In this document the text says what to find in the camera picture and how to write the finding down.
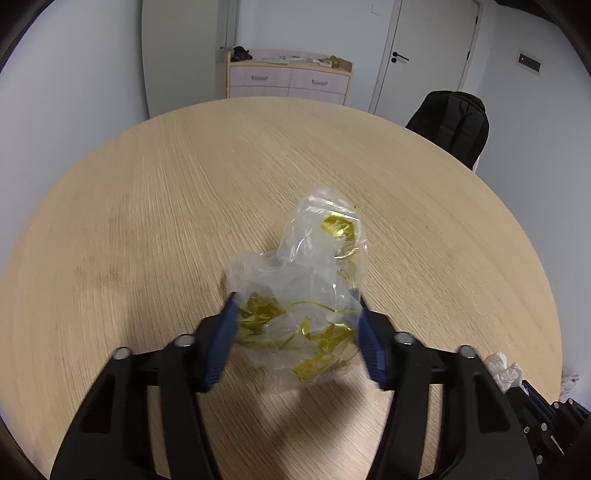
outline white tissue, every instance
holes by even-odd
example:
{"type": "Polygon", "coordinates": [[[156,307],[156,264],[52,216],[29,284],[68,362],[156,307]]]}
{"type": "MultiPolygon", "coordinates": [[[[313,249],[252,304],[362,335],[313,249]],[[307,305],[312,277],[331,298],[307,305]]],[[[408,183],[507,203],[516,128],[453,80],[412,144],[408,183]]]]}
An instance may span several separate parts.
{"type": "Polygon", "coordinates": [[[511,387],[521,386],[524,378],[523,370],[518,364],[507,367],[507,356],[503,352],[495,352],[487,356],[484,364],[503,393],[511,387]]]}

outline door frame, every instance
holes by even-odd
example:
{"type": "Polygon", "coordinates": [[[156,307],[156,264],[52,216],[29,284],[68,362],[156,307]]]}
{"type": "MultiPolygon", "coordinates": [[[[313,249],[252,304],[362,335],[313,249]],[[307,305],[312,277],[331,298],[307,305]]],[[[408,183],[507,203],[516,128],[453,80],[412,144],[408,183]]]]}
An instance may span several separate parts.
{"type": "MultiPolygon", "coordinates": [[[[404,0],[395,0],[394,7],[392,8],[392,17],[390,18],[390,26],[388,28],[388,36],[386,37],[386,44],[384,45],[384,53],[382,55],[382,61],[379,65],[378,70],[378,78],[376,79],[375,86],[374,86],[374,93],[371,97],[371,102],[369,104],[369,113],[375,115],[375,110],[378,107],[379,95],[382,92],[382,87],[384,85],[384,79],[386,78],[386,69],[388,68],[389,61],[390,61],[390,52],[394,46],[394,37],[396,36],[396,29],[398,28],[398,20],[400,19],[400,9],[402,7],[402,2],[404,0]]],[[[464,71],[462,72],[462,78],[460,79],[460,84],[458,85],[457,89],[461,90],[464,82],[466,80],[466,76],[468,74],[468,70],[470,69],[470,64],[472,62],[472,56],[476,47],[476,39],[478,38],[478,33],[480,31],[480,24],[482,22],[482,10],[483,10],[483,0],[472,0],[477,6],[478,10],[476,15],[478,16],[478,20],[476,22],[476,27],[474,28],[474,34],[472,35],[472,41],[470,42],[470,54],[466,59],[466,63],[464,64],[464,71]]]]}

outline plastic bag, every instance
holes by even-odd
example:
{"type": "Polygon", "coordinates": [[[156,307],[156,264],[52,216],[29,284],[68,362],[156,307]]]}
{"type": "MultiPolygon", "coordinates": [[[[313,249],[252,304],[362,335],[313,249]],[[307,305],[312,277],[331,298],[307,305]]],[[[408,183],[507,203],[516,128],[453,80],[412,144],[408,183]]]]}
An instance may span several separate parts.
{"type": "Polygon", "coordinates": [[[359,216],[328,187],[298,206],[279,249],[230,262],[228,292],[240,308],[236,344],[270,389],[326,381],[358,353],[359,288],[367,244],[359,216]]]}

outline pink drawer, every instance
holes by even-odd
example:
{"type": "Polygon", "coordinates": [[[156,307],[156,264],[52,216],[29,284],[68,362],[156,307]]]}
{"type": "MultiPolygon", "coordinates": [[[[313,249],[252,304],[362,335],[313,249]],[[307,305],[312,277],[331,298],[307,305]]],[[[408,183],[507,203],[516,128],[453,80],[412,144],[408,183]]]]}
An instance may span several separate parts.
{"type": "Polygon", "coordinates": [[[317,72],[315,70],[293,69],[290,87],[307,88],[321,92],[347,92],[349,77],[337,73],[317,72]]]}
{"type": "Polygon", "coordinates": [[[230,98],[240,97],[286,97],[285,87],[230,87],[230,98]]]}
{"type": "Polygon", "coordinates": [[[230,67],[230,86],[289,87],[291,70],[285,67],[230,67]]]}
{"type": "Polygon", "coordinates": [[[337,105],[344,105],[345,103],[345,96],[342,93],[319,92],[318,90],[308,90],[303,88],[290,88],[290,97],[307,98],[308,100],[336,103],[337,105]]]}

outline black backpack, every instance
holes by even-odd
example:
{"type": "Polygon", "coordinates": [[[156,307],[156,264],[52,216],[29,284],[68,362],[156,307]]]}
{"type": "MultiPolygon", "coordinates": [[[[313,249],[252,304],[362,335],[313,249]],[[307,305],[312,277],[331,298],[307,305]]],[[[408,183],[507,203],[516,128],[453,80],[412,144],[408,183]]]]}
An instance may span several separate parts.
{"type": "Polygon", "coordinates": [[[484,103],[465,92],[431,92],[407,128],[433,142],[472,169],[488,138],[484,103]]]}

